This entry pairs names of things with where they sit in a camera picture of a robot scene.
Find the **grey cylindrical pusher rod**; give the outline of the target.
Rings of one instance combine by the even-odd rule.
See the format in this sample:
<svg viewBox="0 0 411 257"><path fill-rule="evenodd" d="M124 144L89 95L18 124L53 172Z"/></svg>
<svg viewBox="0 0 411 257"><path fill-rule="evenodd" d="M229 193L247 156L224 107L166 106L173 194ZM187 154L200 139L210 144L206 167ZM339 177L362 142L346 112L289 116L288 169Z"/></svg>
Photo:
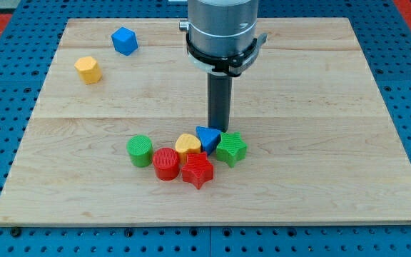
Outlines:
<svg viewBox="0 0 411 257"><path fill-rule="evenodd" d="M208 127L228 130L231 94L231 77L208 74Z"/></svg>

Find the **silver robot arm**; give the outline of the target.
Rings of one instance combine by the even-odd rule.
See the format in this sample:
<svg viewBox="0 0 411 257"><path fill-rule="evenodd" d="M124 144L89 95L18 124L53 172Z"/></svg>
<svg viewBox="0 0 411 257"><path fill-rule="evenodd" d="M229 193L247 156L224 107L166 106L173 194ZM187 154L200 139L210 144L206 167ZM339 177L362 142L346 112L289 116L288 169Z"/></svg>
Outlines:
<svg viewBox="0 0 411 257"><path fill-rule="evenodd" d="M186 34L188 58L208 77L208 127L228 130L232 80L258 57L266 34L255 37L258 0L189 0Z"/></svg>

